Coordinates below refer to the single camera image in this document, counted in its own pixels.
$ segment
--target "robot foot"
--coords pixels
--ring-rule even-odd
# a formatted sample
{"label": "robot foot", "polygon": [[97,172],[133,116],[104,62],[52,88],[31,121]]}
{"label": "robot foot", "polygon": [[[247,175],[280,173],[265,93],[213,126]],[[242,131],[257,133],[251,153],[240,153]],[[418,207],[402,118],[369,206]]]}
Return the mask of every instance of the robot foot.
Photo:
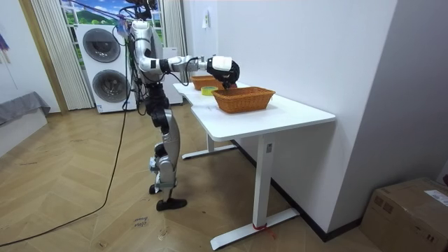
{"label": "robot foot", "polygon": [[154,194],[156,194],[156,193],[161,193],[161,192],[162,192],[161,189],[159,189],[157,192],[155,192],[155,186],[154,186],[154,185],[151,185],[151,186],[149,187],[149,194],[150,194],[150,195],[154,195]]}
{"label": "robot foot", "polygon": [[166,202],[163,202],[163,200],[159,200],[155,208],[157,209],[157,211],[164,211],[168,209],[180,209],[186,205],[187,205],[186,199],[169,198]]}

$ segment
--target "curtain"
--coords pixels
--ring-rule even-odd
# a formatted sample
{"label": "curtain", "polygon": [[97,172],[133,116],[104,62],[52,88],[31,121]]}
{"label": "curtain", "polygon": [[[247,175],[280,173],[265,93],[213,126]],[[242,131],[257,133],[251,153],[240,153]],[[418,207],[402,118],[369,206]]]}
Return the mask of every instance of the curtain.
{"label": "curtain", "polygon": [[[162,14],[163,37],[167,47],[177,48],[179,56],[187,55],[187,43],[183,9],[181,0],[159,0]],[[181,74],[183,82],[187,81],[186,73]]]}
{"label": "curtain", "polygon": [[93,107],[59,0],[31,0],[69,110]]}

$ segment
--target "white wall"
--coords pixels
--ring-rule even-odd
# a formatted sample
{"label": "white wall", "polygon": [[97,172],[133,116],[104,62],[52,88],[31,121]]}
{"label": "white wall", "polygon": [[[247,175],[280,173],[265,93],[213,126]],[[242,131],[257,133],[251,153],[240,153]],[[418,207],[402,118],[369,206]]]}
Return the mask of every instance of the white wall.
{"label": "white wall", "polygon": [[51,113],[60,112],[18,0],[2,2],[0,32],[10,47],[8,56],[11,63],[8,64],[8,69],[17,88],[36,91],[50,105]]}
{"label": "white wall", "polygon": [[[185,32],[187,36],[187,51],[189,55],[205,56],[209,58],[218,54],[218,16],[216,12],[217,1],[183,1]],[[209,12],[209,28],[202,28],[204,12]],[[206,75],[205,71],[192,73],[193,75]]]}
{"label": "white wall", "polygon": [[[241,82],[337,116],[336,123],[276,136],[274,179],[324,231],[329,231],[395,6],[392,0],[217,4],[218,52],[238,62]],[[256,140],[240,143],[256,158]]]}
{"label": "white wall", "polygon": [[399,0],[330,229],[360,218],[375,188],[448,159],[448,1]]}

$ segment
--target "washing machine door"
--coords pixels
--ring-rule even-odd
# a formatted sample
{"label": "washing machine door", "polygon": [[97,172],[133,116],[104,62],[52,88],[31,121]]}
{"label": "washing machine door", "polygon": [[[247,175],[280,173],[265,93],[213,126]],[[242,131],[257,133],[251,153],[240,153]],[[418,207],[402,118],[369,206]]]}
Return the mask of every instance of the washing machine door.
{"label": "washing machine door", "polygon": [[99,98],[106,102],[123,102],[131,90],[126,77],[115,70],[104,70],[97,73],[92,82],[93,90]]}
{"label": "washing machine door", "polygon": [[98,62],[109,63],[120,56],[120,44],[105,29],[95,28],[86,32],[83,44],[87,54]]}

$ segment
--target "white table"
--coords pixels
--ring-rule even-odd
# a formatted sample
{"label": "white table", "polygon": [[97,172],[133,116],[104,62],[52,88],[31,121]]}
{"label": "white table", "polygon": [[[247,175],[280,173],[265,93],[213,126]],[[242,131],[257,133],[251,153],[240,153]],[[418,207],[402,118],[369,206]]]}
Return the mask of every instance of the white table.
{"label": "white table", "polygon": [[[258,136],[253,223],[213,238],[210,241],[213,250],[259,232],[264,226],[270,227],[298,216],[299,213],[291,208],[266,217],[275,150],[274,133],[331,122],[335,116],[279,95],[272,97],[265,110],[228,114],[218,108],[214,97],[201,95],[192,83],[187,87],[178,83],[174,87],[192,104],[191,111],[207,133],[207,150],[185,154],[183,159],[235,148],[234,145],[214,148],[214,141]],[[248,85],[238,83],[238,87],[245,88]]]}

